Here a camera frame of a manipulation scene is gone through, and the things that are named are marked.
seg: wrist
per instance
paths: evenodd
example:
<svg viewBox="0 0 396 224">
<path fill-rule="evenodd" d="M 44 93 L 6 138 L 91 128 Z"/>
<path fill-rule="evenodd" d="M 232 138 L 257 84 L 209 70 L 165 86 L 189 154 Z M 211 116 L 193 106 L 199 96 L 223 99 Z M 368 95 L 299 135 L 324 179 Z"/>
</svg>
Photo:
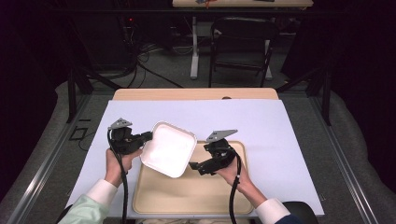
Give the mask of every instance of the wrist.
<svg viewBox="0 0 396 224">
<path fill-rule="evenodd" d="M 120 184 L 122 183 L 122 180 L 119 175 L 106 174 L 105 181 L 114 185 L 116 188 L 118 188 L 120 186 Z"/>
<path fill-rule="evenodd" d="M 257 189 L 257 187 L 251 181 L 240 183 L 237 189 L 250 201 L 250 203 L 255 208 L 267 201 L 267 198 L 262 194 L 259 189 Z"/>
</svg>

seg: sleeve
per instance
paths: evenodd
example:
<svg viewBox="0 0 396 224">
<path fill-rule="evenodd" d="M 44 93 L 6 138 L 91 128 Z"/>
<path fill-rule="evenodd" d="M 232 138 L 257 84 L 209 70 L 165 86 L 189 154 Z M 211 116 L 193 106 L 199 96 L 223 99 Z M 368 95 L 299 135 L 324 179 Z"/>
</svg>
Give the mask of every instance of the sleeve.
<svg viewBox="0 0 396 224">
<path fill-rule="evenodd" d="M 59 223 L 103 223 L 116 192 L 115 186 L 103 179 L 99 180 L 87 194 L 76 200 Z"/>
<path fill-rule="evenodd" d="M 262 224 L 300 224 L 301 221 L 291 215 L 278 199 L 268 199 L 256 208 Z"/>
</svg>

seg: wooden tray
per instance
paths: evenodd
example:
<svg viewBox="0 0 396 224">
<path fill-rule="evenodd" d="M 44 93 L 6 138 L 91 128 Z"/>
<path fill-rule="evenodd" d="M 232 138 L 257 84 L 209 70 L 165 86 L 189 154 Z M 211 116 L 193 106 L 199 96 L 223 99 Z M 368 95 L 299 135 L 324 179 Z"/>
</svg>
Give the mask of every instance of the wooden tray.
<svg viewBox="0 0 396 224">
<path fill-rule="evenodd" d="M 230 141 L 244 164 L 245 148 L 240 142 Z M 204 149 L 205 142 L 198 142 L 191 161 L 210 159 Z M 220 175 L 200 175 L 187 166 L 179 178 L 163 175 L 142 164 L 134 192 L 133 208 L 140 214 L 229 214 L 231 186 Z M 250 202 L 238 191 L 233 200 L 233 210 L 244 215 L 253 210 Z"/>
</svg>

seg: human hand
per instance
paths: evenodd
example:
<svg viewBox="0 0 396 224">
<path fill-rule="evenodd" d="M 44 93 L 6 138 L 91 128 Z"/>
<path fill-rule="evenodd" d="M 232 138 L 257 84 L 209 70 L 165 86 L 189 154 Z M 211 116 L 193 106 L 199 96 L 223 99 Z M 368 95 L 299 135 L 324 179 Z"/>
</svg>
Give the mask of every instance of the human hand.
<svg viewBox="0 0 396 224">
<path fill-rule="evenodd" d="M 143 150 L 139 148 L 134 153 L 131 153 L 128 155 L 120 155 L 121 160 L 122 160 L 122 166 L 124 168 L 125 173 L 128 173 L 128 171 L 132 168 L 132 160 L 135 157 L 140 156 L 140 154 L 142 154 L 142 152 L 143 152 Z M 122 183 L 120 164 L 117 161 L 117 158 L 115 157 L 113 151 L 111 151 L 110 149 L 108 149 L 106 151 L 105 181 L 116 186 L 116 188 L 118 188 L 120 186 L 120 184 Z"/>
<path fill-rule="evenodd" d="M 237 158 L 234 158 L 233 162 L 231 162 L 229 166 L 219 169 L 215 173 L 221 175 L 225 181 L 232 186 L 237 173 Z M 241 174 L 239 176 L 239 184 L 236 189 L 245 195 L 255 208 L 267 200 L 262 192 L 257 189 L 251 181 L 248 171 L 243 163 L 241 164 Z"/>
<path fill-rule="evenodd" d="M 215 172 L 218 175 L 221 175 L 227 184 L 233 185 L 235 177 L 237 175 L 237 158 L 235 157 L 233 161 L 225 168 L 219 169 Z M 245 165 L 241 162 L 241 174 L 239 177 L 238 190 L 240 190 L 243 185 L 252 184 L 250 177 L 248 176 L 248 171 L 245 168 Z"/>
</svg>

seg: styrofoam tray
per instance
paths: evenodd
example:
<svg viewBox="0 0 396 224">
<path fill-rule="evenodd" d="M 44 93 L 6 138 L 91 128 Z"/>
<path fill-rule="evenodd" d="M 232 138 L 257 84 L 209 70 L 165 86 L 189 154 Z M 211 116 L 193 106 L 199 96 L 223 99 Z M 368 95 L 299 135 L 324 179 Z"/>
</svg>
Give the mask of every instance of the styrofoam tray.
<svg viewBox="0 0 396 224">
<path fill-rule="evenodd" d="M 173 178 L 183 175 L 197 143 L 195 134 L 164 121 L 152 133 L 140 155 L 143 164 Z"/>
</svg>

